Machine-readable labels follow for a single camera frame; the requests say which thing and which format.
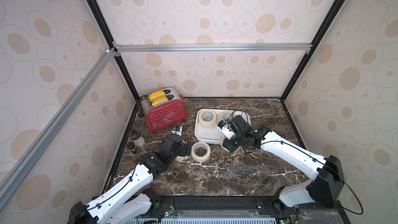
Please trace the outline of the yellow toast slice rear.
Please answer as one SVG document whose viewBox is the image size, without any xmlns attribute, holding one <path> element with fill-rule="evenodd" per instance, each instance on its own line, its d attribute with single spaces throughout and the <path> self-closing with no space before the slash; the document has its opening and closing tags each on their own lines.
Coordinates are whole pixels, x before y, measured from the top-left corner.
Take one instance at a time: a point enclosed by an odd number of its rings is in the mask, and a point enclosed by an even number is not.
<svg viewBox="0 0 398 224">
<path fill-rule="evenodd" d="M 150 101 L 153 101 L 159 97 L 163 97 L 166 94 L 167 94 L 166 90 L 158 90 L 148 95 L 148 98 Z"/>
</svg>

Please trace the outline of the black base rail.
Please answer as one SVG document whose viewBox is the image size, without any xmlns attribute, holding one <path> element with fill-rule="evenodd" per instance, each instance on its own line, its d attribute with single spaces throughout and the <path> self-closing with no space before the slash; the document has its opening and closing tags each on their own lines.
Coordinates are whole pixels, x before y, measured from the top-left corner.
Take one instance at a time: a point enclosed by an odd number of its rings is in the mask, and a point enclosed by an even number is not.
<svg viewBox="0 0 398 224">
<path fill-rule="evenodd" d="M 116 198 L 87 205 L 76 204 L 70 211 L 71 224 L 160 224 L 167 221 L 194 223 L 204 219 L 210 224 L 237 221 L 258 224 L 270 218 L 275 224 L 348 224 L 339 207 L 305 203 L 287 207 L 276 196 L 159 196 L 152 189 L 132 196 L 126 202 Z"/>
</svg>

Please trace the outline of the white rectangular storage tray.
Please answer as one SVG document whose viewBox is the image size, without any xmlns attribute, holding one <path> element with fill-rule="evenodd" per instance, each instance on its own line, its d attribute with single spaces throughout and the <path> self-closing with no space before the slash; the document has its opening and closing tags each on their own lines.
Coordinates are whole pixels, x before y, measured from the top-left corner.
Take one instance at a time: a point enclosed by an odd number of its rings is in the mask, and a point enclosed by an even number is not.
<svg viewBox="0 0 398 224">
<path fill-rule="evenodd" d="M 218 128 L 218 122 L 221 121 L 220 115 L 222 112 L 230 111 L 230 110 L 212 110 L 217 115 L 217 125 L 212 130 L 204 130 L 199 125 L 198 115 L 199 115 L 199 112 L 202 110 L 198 111 L 196 121 L 195 121 L 194 134 L 195 134 L 197 140 L 200 142 L 205 142 L 207 144 L 220 144 L 220 137 L 222 135 L 221 130 Z M 241 115 L 249 124 L 251 124 L 250 116 L 247 113 L 245 113 L 243 111 L 235 111 L 234 117 L 238 116 L 238 115 Z"/>
</svg>

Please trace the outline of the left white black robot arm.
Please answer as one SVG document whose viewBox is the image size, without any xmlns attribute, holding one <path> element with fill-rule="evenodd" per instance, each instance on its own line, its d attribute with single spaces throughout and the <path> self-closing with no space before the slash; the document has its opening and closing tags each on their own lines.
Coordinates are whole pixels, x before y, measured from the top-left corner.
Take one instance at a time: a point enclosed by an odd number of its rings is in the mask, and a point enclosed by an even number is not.
<svg viewBox="0 0 398 224">
<path fill-rule="evenodd" d="M 141 194 L 132 204 L 127 204 L 128 199 L 167 171 L 177 157 L 190 156 L 192 145 L 178 134 L 167 135 L 158 148 L 143 155 L 134 169 L 110 190 L 86 205 L 75 204 L 68 223 L 116 224 L 143 214 L 139 209 L 149 210 L 151 199 Z"/>
</svg>

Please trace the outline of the black corner post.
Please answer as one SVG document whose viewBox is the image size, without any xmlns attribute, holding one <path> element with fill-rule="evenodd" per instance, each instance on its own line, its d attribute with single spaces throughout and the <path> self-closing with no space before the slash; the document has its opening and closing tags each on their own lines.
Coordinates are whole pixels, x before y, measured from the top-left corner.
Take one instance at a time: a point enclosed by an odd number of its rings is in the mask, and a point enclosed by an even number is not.
<svg viewBox="0 0 398 224">
<path fill-rule="evenodd" d="M 93 14 L 93 16 L 95 18 L 97 25 L 99 26 L 99 29 L 100 29 L 103 37 L 105 38 L 105 41 L 106 41 L 108 47 L 114 48 L 115 51 L 117 52 L 117 54 L 115 56 L 116 63 L 121 71 L 121 74 L 127 84 L 127 87 L 129 88 L 133 98 L 135 99 L 135 101 L 138 101 L 140 97 L 139 97 L 138 92 L 134 86 L 132 78 L 127 71 L 127 67 L 126 67 L 121 55 L 118 53 L 118 49 L 116 48 L 116 46 L 114 44 L 114 38 L 113 38 L 112 33 L 108 27 L 108 24 L 106 23 L 104 15 L 102 14 L 102 10 L 100 9 L 96 0 L 86 0 L 86 2 L 91 10 L 91 13 Z"/>
<path fill-rule="evenodd" d="M 313 38 L 313 40 L 311 42 L 312 47 L 303 56 L 303 59 L 299 63 L 296 71 L 294 72 L 291 80 L 289 81 L 287 88 L 285 89 L 284 93 L 280 97 L 281 102 L 285 103 L 285 101 L 288 98 L 289 94 L 291 93 L 293 87 L 297 83 L 299 77 L 301 76 L 302 72 L 306 68 L 309 61 L 311 60 L 313 54 L 315 53 L 315 51 L 318 48 L 318 46 L 320 45 L 321 41 L 325 37 L 328 29 L 332 25 L 333 21 L 335 20 L 336 16 L 342 9 L 345 2 L 346 2 L 346 0 L 334 0 L 333 1 L 333 4 L 332 4 L 330 10 L 328 11 L 327 15 L 325 16 L 322 24 L 320 25 L 319 30 L 317 31 L 315 37 Z"/>
</svg>

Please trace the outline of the beige masking tape roll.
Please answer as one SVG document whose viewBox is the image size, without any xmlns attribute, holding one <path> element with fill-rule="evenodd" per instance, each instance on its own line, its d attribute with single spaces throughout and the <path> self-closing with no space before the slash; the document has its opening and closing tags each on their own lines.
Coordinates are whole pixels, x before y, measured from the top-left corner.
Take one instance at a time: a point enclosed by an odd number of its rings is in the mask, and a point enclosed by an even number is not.
<svg viewBox="0 0 398 224">
<path fill-rule="evenodd" d="M 235 115 L 235 111 L 224 111 L 221 113 L 220 118 L 224 122 L 228 122 L 229 120 L 231 120 L 234 117 L 234 115 Z"/>
<path fill-rule="evenodd" d="M 224 150 L 230 153 L 241 150 L 241 145 L 235 138 L 231 138 L 229 140 L 224 134 L 222 134 L 220 137 L 220 145 Z"/>
<path fill-rule="evenodd" d="M 191 158 L 196 162 L 207 162 L 210 159 L 211 149 L 207 143 L 196 142 L 191 148 Z"/>
<path fill-rule="evenodd" d="M 188 155 L 188 156 L 177 156 L 175 161 L 185 161 L 185 160 L 189 159 L 190 157 L 191 157 L 190 155 Z"/>
<path fill-rule="evenodd" d="M 198 115 L 199 125 L 204 130 L 212 130 L 217 125 L 217 115 L 212 110 L 202 110 Z"/>
</svg>

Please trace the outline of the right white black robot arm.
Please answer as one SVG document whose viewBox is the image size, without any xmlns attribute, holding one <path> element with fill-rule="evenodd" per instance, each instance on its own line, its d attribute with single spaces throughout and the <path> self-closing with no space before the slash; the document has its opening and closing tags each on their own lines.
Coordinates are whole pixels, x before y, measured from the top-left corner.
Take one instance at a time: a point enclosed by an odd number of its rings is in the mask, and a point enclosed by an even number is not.
<svg viewBox="0 0 398 224">
<path fill-rule="evenodd" d="M 282 138 L 263 124 L 251 126 L 241 115 L 221 120 L 218 128 L 224 134 L 223 147 L 229 152 L 262 149 L 270 152 L 303 172 L 308 180 L 283 188 L 277 202 L 286 207 L 318 203 L 332 208 L 344 187 L 340 160 L 312 153 Z"/>
</svg>

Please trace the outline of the left diagonal aluminium bar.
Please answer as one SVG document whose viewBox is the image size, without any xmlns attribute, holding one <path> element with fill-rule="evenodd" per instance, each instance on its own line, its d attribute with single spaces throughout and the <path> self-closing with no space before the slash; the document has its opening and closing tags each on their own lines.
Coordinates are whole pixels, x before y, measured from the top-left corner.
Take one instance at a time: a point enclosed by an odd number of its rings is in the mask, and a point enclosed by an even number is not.
<svg viewBox="0 0 398 224">
<path fill-rule="evenodd" d="M 113 47 L 101 56 L 4 179 L 1 185 L 1 211 L 8 205 L 11 198 L 115 54 L 116 49 Z"/>
</svg>

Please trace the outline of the small dark spice bottle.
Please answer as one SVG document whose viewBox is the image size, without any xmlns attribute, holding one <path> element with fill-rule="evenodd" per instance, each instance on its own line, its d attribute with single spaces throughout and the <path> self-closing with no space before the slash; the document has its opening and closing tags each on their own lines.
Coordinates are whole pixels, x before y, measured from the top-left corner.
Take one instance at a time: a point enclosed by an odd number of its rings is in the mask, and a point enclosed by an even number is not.
<svg viewBox="0 0 398 224">
<path fill-rule="evenodd" d="M 137 148 L 137 146 L 135 145 L 134 142 L 128 142 L 126 144 L 127 149 L 132 152 L 133 154 L 137 155 L 140 153 L 139 149 Z"/>
</svg>

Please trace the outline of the horizontal aluminium frame bar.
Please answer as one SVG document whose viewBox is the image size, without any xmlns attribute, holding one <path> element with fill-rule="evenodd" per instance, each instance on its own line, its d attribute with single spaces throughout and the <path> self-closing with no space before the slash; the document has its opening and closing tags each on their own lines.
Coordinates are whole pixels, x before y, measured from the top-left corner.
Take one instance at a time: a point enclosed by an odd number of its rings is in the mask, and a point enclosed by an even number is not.
<svg viewBox="0 0 398 224">
<path fill-rule="evenodd" d="M 184 44 L 184 45 L 118 45 L 119 52 L 205 52 L 205 51 L 268 51 L 310 50 L 310 43 L 276 44 Z"/>
</svg>

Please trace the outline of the yellow toast slice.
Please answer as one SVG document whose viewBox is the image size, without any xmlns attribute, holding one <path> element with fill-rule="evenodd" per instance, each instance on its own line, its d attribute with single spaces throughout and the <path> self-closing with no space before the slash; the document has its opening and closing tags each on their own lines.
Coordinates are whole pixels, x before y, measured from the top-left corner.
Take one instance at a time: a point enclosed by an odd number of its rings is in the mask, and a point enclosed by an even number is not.
<svg viewBox="0 0 398 224">
<path fill-rule="evenodd" d="M 150 101 L 153 101 L 159 97 L 163 97 L 166 94 L 167 94 L 166 90 L 158 90 L 148 95 L 148 98 Z"/>
<path fill-rule="evenodd" d="M 153 101 L 151 102 L 151 105 L 152 105 L 153 107 L 156 107 L 156 106 L 165 104 L 165 103 L 168 102 L 168 101 L 169 101 L 169 99 L 168 99 L 167 97 L 163 96 L 163 97 L 160 97 L 160 98 L 158 98 L 158 99 L 153 100 Z"/>
</svg>

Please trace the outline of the red polka dot toaster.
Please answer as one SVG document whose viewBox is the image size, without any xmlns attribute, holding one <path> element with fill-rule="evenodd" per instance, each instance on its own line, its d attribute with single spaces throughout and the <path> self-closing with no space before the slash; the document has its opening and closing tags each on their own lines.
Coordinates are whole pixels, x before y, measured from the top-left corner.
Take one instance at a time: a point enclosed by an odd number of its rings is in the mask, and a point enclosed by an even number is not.
<svg viewBox="0 0 398 224">
<path fill-rule="evenodd" d="M 151 132 L 166 128 L 188 117 L 183 102 L 183 95 L 180 95 L 176 89 L 172 87 L 161 90 L 166 90 L 167 92 L 164 96 L 167 97 L 169 101 L 165 104 L 153 107 L 151 105 L 152 101 L 149 100 L 148 95 L 143 95 L 140 98 L 144 118 Z"/>
</svg>

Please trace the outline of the black right corner post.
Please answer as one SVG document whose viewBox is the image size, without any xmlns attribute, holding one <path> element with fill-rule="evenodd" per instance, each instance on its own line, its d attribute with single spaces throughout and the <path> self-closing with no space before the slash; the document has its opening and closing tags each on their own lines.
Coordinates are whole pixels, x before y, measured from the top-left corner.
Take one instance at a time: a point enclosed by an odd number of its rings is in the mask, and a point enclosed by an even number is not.
<svg viewBox="0 0 398 224">
<path fill-rule="evenodd" d="M 335 20 L 336 16 L 342 9 L 345 2 L 346 2 L 346 0 L 334 0 L 333 1 L 333 4 L 332 4 L 330 10 L 328 11 L 327 15 L 325 16 L 322 24 L 320 25 L 319 30 L 317 31 L 315 37 L 313 38 L 313 40 L 311 42 L 312 47 L 303 56 L 303 59 L 299 63 L 296 71 L 294 72 L 291 80 L 289 81 L 287 88 L 285 89 L 284 93 L 280 97 L 281 102 L 285 103 L 285 101 L 288 98 L 289 94 L 291 93 L 293 87 L 297 83 L 299 77 L 301 76 L 302 72 L 306 68 L 309 61 L 311 60 L 313 54 L 315 53 L 315 51 L 318 48 L 318 46 L 320 45 L 321 41 L 325 37 L 328 29 L 332 25 L 333 21 Z"/>
</svg>

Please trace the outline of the yellow toast slice front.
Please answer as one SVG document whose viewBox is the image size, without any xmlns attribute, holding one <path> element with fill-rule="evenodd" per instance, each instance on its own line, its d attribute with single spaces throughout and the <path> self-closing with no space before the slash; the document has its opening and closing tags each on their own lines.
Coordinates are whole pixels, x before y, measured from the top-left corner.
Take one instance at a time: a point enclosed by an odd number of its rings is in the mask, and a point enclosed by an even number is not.
<svg viewBox="0 0 398 224">
<path fill-rule="evenodd" d="M 153 100 L 153 101 L 151 102 L 151 105 L 152 105 L 153 107 L 156 107 L 156 106 L 165 104 L 165 103 L 168 102 L 168 101 L 169 101 L 169 99 L 168 99 L 167 97 L 163 96 L 163 97 L 160 97 L 160 98 L 158 98 L 158 99 Z"/>
</svg>

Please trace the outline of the black left corner post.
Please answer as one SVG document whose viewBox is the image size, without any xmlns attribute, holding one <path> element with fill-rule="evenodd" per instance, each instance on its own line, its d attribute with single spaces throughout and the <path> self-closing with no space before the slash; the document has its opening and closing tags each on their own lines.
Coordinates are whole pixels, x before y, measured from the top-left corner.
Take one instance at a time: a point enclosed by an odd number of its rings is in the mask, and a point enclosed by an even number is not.
<svg viewBox="0 0 398 224">
<path fill-rule="evenodd" d="M 117 52 L 117 54 L 115 56 L 116 63 L 121 71 L 121 74 L 127 84 L 127 87 L 129 88 L 133 98 L 135 99 L 135 101 L 138 101 L 140 97 L 139 97 L 138 92 L 134 86 L 132 78 L 127 71 L 127 67 L 126 67 L 121 55 L 118 53 L 118 49 L 116 48 L 116 46 L 114 44 L 114 38 L 113 38 L 112 33 L 108 27 L 108 24 L 106 23 L 104 15 L 102 14 L 102 10 L 100 9 L 96 0 L 86 0 L 86 2 L 91 10 L 91 13 L 93 14 L 93 16 L 95 18 L 97 25 L 99 26 L 99 29 L 100 29 L 103 37 L 105 38 L 105 41 L 106 41 L 108 47 L 114 48 L 115 51 Z"/>
</svg>

